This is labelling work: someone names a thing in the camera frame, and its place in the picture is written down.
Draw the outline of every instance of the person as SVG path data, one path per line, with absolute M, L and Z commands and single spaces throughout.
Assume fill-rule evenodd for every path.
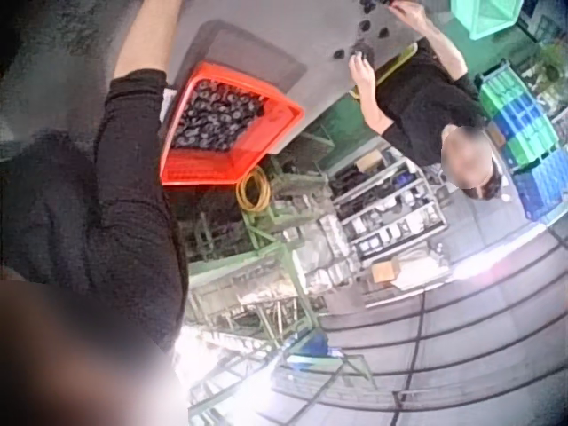
M 3 276 L 95 299 L 170 353 L 188 288 L 159 179 L 166 66 L 182 0 L 144 0 L 123 43 L 95 160 L 47 132 L 3 163 Z
M 441 163 L 470 198 L 495 198 L 501 173 L 465 59 L 421 5 L 396 1 L 389 9 L 423 39 L 418 52 L 378 87 L 363 54 L 351 56 L 365 122 L 418 166 Z

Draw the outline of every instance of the red plastic crate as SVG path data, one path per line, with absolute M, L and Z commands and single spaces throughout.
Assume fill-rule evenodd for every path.
M 264 115 L 255 119 L 228 153 L 171 148 L 185 104 L 191 99 L 193 87 L 200 80 L 230 84 L 264 97 Z M 303 109 L 270 84 L 219 65 L 203 62 L 187 81 L 170 122 L 160 161 L 162 184 L 235 184 L 303 118 Z

